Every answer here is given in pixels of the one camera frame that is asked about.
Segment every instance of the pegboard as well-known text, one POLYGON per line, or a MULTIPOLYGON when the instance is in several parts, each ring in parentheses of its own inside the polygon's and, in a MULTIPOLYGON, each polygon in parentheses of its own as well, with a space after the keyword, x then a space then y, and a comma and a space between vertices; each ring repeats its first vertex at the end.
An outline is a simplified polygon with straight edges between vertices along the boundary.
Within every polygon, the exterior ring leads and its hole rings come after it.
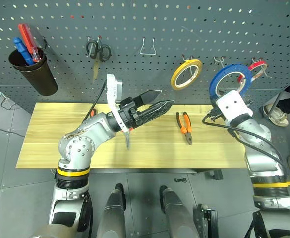
MULTIPOLYGON (((225 65, 249 65, 263 57, 271 79, 261 77, 245 98, 252 108, 290 85, 290 0, 143 0, 143 1, 22 1, 0 0, 0 90, 32 112, 35 102, 93 102, 112 73, 123 81, 123 96, 137 96, 161 89, 159 99, 177 104, 208 104, 208 87, 221 69, 214 56, 225 56, 225 65), (20 36, 17 24, 28 23, 38 44, 48 41, 48 65, 58 84, 51 96, 39 95, 8 62, 15 50, 12 38, 20 36), (87 36, 102 36, 112 56, 100 64, 93 81, 94 60, 86 57, 87 36), (139 54, 142 37, 145 51, 155 38, 157 55, 139 54), (181 55, 203 62, 200 77, 190 87, 174 91, 173 72, 181 55)), ((224 81, 227 90, 236 78, 224 81)), ((105 94, 100 102, 105 102, 105 94)))

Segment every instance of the blue tape roll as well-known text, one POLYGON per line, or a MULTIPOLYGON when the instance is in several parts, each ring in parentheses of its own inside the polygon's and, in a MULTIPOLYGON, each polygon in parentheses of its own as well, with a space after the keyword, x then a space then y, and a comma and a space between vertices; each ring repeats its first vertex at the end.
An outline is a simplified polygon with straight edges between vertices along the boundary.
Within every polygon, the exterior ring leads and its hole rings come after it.
POLYGON ((212 79, 211 83, 210 83, 210 87, 209 87, 209 93, 210 93, 210 97, 211 99, 217 99, 218 97, 220 97, 219 95, 217 95, 216 91, 217 91, 217 86, 219 85, 220 81, 227 75, 231 74, 231 73, 240 73, 244 76, 244 85, 242 87, 242 89, 240 90, 240 95, 244 95, 245 92, 248 90, 248 88, 251 85, 251 79, 252 79, 252 74, 251 72, 248 70, 248 68, 244 65, 241 64, 232 64, 229 65, 225 68, 223 68, 221 71, 219 71, 215 77, 212 79))

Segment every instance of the pen holder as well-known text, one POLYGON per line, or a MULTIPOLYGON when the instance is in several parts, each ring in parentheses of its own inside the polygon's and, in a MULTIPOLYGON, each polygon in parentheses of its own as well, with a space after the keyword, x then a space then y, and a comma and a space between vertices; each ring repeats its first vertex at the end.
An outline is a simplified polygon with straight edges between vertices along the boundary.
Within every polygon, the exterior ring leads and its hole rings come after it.
POLYGON ((38 48, 41 60, 31 66, 26 64, 25 59, 18 50, 9 55, 9 62, 28 80, 28 82, 43 96, 49 96, 58 90, 57 83, 51 74, 47 64, 47 56, 41 48, 38 48))

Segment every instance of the blue screwdriver handle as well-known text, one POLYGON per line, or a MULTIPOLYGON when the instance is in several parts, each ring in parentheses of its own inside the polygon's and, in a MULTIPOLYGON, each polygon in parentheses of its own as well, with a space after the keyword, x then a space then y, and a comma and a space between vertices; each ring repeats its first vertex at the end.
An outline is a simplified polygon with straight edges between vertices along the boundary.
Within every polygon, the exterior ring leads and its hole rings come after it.
POLYGON ((32 57, 29 54, 27 47, 22 43, 22 40, 19 37, 14 37, 12 41, 15 43, 17 50, 21 53, 21 55, 24 57, 27 65, 33 65, 35 64, 32 61, 32 57))

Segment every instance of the red tape roll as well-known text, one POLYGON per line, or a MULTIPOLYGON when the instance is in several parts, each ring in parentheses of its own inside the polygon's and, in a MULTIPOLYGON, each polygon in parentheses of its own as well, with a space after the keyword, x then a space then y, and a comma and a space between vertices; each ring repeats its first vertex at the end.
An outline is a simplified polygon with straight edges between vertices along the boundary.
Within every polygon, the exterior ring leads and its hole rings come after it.
MULTIPOLYGON (((248 67, 248 70, 249 70, 249 71, 252 71, 253 69, 258 68, 258 67, 260 67, 260 66, 262 66, 262 67, 264 68, 264 70, 266 70, 268 65, 266 64, 265 61, 259 61, 259 62, 256 62, 256 63, 251 64, 251 65, 248 67)), ((257 79, 257 78, 259 78, 260 76, 262 76, 262 74, 264 73, 264 70, 261 69, 257 74, 255 74, 255 75, 252 77, 252 80, 251 80, 251 81, 253 82, 255 79, 257 79)), ((240 77, 237 78, 238 83, 241 83, 242 80, 243 80, 242 75, 241 75, 240 77)))

